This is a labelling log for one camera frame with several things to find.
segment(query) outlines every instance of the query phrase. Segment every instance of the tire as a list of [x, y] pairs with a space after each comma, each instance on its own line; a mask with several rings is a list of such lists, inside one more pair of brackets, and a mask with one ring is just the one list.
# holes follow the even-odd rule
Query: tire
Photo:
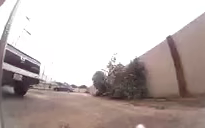
[[28, 85], [24, 84], [23, 82], [16, 81], [14, 85], [14, 92], [18, 96], [24, 96], [28, 91]]

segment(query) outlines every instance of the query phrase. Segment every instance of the white truck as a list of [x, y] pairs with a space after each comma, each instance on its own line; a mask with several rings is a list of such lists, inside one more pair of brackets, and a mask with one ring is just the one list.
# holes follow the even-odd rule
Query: white truck
[[39, 83], [41, 63], [11, 44], [7, 44], [3, 63], [2, 86], [14, 87], [15, 94], [23, 96], [30, 85]]

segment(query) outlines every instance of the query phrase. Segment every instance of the ground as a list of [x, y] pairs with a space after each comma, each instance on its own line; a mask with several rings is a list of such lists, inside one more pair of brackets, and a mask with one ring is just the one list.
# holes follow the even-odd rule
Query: ground
[[205, 105], [167, 104], [33, 89], [24, 98], [3, 96], [6, 128], [205, 128]]

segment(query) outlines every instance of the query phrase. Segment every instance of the beige wall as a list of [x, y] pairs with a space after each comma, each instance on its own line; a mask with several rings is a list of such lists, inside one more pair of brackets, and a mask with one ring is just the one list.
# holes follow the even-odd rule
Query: beige wall
[[147, 85], [150, 96], [179, 96], [173, 59], [166, 41], [140, 57], [147, 70]]
[[174, 34], [188, 91], [205, 93], [205, 14]]

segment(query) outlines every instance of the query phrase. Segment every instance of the metal pole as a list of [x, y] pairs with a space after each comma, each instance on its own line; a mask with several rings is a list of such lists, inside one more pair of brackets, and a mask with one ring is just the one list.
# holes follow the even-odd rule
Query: metal pole
[[5, 56], [5, 48], [7, 44], [7, 38], [9, 34], [9, 30], [11, 27], [11, 23], [13, 21], [14, 15], [16, 13], [17, 7], [20, 3], [20, 0], [17, 0], [15, 6], [13, 7], [12, 12], [10, 13], [9, 19], [5, 25], [5, 28], [3, 30], [3, 34], [1, 36], [0, 40], [0, 128], [4, 128], [3, 118], [2, 118], [2, 108], [1, 108], [1, 86], [2, 86], [2, 73], [3, 73], [3, 62], [4, 62], [4, 56]]

